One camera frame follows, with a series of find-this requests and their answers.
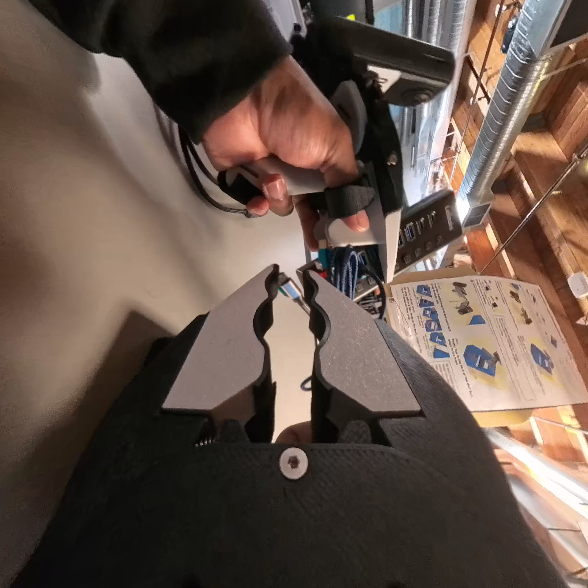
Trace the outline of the person's right hand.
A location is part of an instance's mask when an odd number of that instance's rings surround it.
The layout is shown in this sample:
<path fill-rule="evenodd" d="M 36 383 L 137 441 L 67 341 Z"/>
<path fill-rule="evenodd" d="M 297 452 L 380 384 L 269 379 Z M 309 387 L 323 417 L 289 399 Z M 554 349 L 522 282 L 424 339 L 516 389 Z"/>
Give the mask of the person's right hand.
<path fill-rule="evenodd" d="M 311 421 L 292 424 L 283 429 L 276 437 L 274 443 L 285 445 L 300 445 L 313 442 Z"/>

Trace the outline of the person's left forearm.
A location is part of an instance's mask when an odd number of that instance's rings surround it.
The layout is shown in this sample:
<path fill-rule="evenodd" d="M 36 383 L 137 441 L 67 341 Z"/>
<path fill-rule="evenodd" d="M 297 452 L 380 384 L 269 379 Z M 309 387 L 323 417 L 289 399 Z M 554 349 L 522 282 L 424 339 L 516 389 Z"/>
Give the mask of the person's left forearm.
<path fill-rule="evenodd" d="M 94 54 L 121 58 L 195 142 L 290 45 L 263 1 L 31 1 Z"/>

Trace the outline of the duct vent grille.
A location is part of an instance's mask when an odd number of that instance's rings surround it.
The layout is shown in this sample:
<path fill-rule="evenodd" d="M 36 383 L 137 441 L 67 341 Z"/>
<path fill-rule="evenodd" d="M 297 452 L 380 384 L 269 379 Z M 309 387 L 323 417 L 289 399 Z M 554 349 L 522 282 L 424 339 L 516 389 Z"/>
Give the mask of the duct vent grille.
<path fill-rule="evenodd" d="M 483 219 L 486 217 L 491 207 L 491 203 L 470 207 L 462 221 L 463 229 L 469 229 L 482 224 Z"/>
<path fill-rule="evenodd" d="M 587 1 L 548 1 L 546 49 L 566 47 L 587 36 Z"/>

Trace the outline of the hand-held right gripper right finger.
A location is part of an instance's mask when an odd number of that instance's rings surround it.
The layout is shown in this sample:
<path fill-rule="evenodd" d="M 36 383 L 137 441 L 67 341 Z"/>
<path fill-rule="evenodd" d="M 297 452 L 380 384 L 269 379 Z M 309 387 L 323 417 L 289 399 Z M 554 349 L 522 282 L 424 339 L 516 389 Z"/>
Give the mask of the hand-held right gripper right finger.
<path fill-rule="evenodd" d="M 312 419 L 380 419 L 418 415 L 421 407 L 380 327 L 313 270 L 303 273 L 309 330 L 317 340 Z"/>

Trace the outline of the person's left hand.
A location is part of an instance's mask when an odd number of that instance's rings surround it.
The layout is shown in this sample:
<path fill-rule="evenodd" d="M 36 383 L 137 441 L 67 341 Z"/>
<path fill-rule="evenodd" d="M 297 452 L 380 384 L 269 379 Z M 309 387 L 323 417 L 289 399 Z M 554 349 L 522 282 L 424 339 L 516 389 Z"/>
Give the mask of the person's left hand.
<path fill-rule="evenodd" d="M 219 171 L 275 156 L 319 171 L 327 187 L 347 185 L 359 175 L 349 128 L 291 56 L 213 122 L 202 145 Z"/>

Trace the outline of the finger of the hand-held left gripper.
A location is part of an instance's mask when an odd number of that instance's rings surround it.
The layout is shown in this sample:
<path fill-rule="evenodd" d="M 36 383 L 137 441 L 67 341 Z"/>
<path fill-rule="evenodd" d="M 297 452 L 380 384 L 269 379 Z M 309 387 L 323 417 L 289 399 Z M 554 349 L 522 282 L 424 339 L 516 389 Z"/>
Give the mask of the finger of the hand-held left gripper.
<path fill-rule="evenodd" d="M 394 279 L 401 230 L 401 215 L 402 210 L 397 209 L 383 216 L 378 247 L 383 283 L 386 284 L 391 283 Z"/>

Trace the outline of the metal ceiling rod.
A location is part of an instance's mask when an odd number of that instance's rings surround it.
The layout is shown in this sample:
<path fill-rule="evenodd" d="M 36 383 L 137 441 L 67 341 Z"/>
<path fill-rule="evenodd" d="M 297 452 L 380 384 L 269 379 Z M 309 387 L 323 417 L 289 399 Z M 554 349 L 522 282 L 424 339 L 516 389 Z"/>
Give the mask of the metal ceiling rod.
<path fill-rule="evenodd" d="M 587 140 L 582 143 L 580 149 L 576 152 L 583 152 L 587 150 Z M 499 248 L 495 251 L 492 258 L 487 262 L 487 264 L 481 269 L 480 273 L 483 273 L 485 270 L 489 268 L 489 266 L 496 261 L 503 252 L 515 241 L 515 239 L 521 234 L 521 232 L 526 228 L 526 225 L 535 217 L 538 211 L 548 202 L 548 200 L 561 192 L 561 187 L 566 183 L 566 181 L 570 178 L 570 176 L 575 172 L 573 164 L 569 163 L 565 168 L 564 171 L 558 176 L 556 181 L 549 187 L 546 193 L 538 200 L 533 207 L 528 211 L 525 217 L 518 223 L 517 227 L 511 232 L 508 238 L 499 246 Z"/>

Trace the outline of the slim black usb hub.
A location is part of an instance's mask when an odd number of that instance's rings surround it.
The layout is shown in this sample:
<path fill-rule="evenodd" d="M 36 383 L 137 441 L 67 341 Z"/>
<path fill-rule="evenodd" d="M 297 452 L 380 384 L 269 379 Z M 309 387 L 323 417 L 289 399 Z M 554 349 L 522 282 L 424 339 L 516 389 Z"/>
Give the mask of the slim black usb hub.
<path fill-rule="evenodd" d="M 440 190 L 405 208 L 401 215 L 394 274 L 449 246 L 462 234 L 458 202 L 452 190 Z"/>

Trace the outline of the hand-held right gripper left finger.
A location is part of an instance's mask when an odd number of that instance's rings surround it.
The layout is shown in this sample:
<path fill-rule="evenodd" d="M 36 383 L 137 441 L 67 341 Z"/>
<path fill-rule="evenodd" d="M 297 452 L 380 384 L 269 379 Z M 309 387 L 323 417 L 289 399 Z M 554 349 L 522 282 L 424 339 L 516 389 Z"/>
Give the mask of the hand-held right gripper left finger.
<path fill-rule="evenodd" d="M 163 402 L 166 413 L 251 420 L 271 403 L 266 334 L 279 266 L 271 264 L 213 308 Z"/>

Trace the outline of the slim silver ventilation duct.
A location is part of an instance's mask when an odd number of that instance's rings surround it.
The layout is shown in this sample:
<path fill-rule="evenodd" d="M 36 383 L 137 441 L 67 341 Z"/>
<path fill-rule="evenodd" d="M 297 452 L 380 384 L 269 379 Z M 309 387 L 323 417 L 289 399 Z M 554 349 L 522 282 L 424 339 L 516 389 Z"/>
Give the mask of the slim silver ventilation duct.
<path fill-rule="evenodd" d="M 415 108 L 391 107 L 404 156 L 426 166 L 441 158 L 458 82 L 467 53 L 474 12 L 473 1 L 403 1 L 401 32 L 409 37 L 448 49 L 455 60 L 452 80 L 431 102 Z"/>

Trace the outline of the wide silver ventilation duct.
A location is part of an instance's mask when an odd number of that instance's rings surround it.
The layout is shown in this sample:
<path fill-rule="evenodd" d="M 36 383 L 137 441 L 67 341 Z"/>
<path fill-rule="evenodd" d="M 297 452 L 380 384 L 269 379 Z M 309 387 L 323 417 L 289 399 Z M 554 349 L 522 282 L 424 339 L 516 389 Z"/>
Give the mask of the wide silver ventilation duct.
<path fill-rule="evenodd" d="M 489 205 L 491 186 L 536 101 L 569 1 L 526 1 L 460 186 L 468 211 Z"/>

